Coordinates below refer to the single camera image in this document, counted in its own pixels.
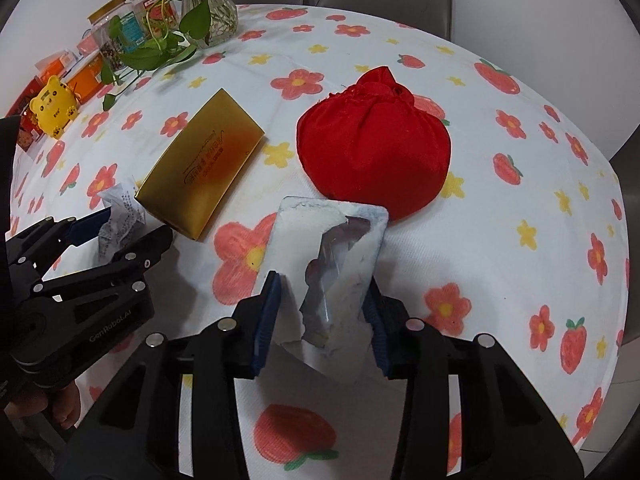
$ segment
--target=silver bolt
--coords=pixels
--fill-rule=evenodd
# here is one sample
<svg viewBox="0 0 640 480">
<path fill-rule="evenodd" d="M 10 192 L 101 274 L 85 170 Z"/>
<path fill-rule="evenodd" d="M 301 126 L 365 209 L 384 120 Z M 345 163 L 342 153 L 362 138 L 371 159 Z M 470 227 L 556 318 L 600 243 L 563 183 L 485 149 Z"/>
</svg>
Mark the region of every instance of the silver bolt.
<svg viewBox="0 0 640 480">
<path fill-rule="evenodd" d="M 417 317 L 410 317 L 406 320 L 404 326 L 407 330 L 411 330 L 411 332 L 420 332 L 420 330 L 424 328 L 424 321 Z"/>
<path fill-rule="evenodd" d="M 478 344 L 485 348 L 491 348 L 493 345 L 495 345 L 495 339 L 489 334 L 480 334 L 478 336 Z"/>
<path fill-rule="evenodd" d="M 146 336 L 145 343 L 147 344 L 147 346 L 155 348 L 156 346 L 160 346 L 162 343 L 164 343 L 164 336 L 162 334 L 159 334 L 158 332 L 149 334 L 148 336 Z"/>
<path fill-rule="evenodd" d="M 223 317 L 218 322 L 218 328 L 222 330 L 222 332 L 229 332 L 233 330 L 236 326 L 238 326 L 238 322 L 232 317 Z"/>
</svg>

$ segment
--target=red cloth bag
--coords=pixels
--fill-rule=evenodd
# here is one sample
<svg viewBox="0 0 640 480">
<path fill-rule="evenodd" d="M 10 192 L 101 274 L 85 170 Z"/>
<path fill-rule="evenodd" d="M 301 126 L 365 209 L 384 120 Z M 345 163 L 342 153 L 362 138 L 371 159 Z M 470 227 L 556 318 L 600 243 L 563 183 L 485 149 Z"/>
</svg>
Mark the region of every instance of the red cloth bag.
<svg viewBox="0 0 640 480">
<path fill-rule="evenodd" d="M 384 206 L 391 220 L 437 196 L 451 156 L 444 124 L 418 110 L 386 66 L 309 108 L 298 121 L 297 149 L 321 194 Z"/>
</svg>

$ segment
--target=gold rectangular box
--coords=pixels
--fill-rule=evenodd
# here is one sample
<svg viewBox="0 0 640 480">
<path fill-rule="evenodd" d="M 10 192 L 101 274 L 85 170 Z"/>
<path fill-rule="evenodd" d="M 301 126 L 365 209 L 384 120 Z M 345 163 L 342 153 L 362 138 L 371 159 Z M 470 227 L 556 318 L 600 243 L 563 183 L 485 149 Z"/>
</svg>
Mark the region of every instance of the gold rectangular box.
<svg viewBox="0 0 640 480">
<path fill-rule="evenodd" d="M 220 89 L 164 151 L 136 199 L 157 219 L 197 240 L 263 135 Z"/>
</svg>

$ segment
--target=table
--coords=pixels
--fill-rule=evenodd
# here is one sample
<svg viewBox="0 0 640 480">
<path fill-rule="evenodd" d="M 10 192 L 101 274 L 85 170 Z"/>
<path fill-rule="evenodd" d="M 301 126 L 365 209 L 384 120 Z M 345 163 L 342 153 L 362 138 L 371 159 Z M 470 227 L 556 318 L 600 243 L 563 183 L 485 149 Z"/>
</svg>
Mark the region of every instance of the table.
<svg viewBox="0 0 640 480">
<path fill-rule="evenodd" d="M 452 157 L 439 197 L 389 226 L 380 289 L 447 335 L 494 334 L 579 447 L 612 378 L 626 311 L 626 223 L 605 157 L 532 89 L 420 30 L 313 7 L 240 6 L 239 16 L 234 39 L 141 79 L 109 112 L 94 98 L 59 142 L 41 140 L 34 160 L 16 159 L 14 232 L 47 215 L 84 216 L 101 207 L 101 189 L 143 179 L 220 87 L 267 136 L 206 239 L 177 236 L 148 273 L 156 316 L 79 378 L 83 413 L 147 333 L 197 333 L 250 293 L 281 199 L 318 196 L 296 156 L 298 118 L 387 65 L 417 107 L 447 125 Z M 95 251 L 68 250 L 47 277 L 92 266 Z M 451 384 L 455 470 L 460 409 Z M 187 421 L 188 387 L 185 378 Z M 388 478 L 402 386 L 371 371 L 337 384 L 272 348 L 260 378 L 236 389 L 254 478 Z M 268 424 L 274 419 L 287 421 L 280 434 Z M 186 471 L 189 446 L 183 424 Z"/>
</svg>

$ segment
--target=yellow bear toy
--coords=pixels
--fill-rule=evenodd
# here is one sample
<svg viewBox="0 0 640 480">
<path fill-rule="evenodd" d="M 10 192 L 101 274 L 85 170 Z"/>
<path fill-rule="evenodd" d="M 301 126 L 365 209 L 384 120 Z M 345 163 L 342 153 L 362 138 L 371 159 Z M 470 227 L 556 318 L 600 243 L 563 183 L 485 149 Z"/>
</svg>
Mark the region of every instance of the yellow bear toy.
<svg viewBox="0 0 640 480">
<path fill-rule="evenodd" d="M 29 108 L 36 116 L 40 129 L 54 139 L 59 139 L 66 124 L 78 115 L 76 96 L 55 75 L 31 100 Z"/>
</svg>

